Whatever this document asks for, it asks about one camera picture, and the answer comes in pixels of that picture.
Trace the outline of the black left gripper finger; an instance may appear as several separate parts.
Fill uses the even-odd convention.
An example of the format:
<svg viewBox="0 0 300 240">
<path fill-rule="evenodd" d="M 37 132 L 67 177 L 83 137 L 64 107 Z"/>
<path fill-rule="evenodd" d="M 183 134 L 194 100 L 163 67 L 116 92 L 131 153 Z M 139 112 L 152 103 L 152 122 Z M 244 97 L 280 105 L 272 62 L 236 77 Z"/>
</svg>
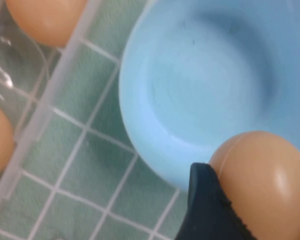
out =
<svg viewBox="0 0 300 240">
<path fill-rule="evenodd" d="M 215 170 L 207 163 L 190 167 L 187 211 L 177 240 L 255 240 L 235 213 Z"/>
</svg>

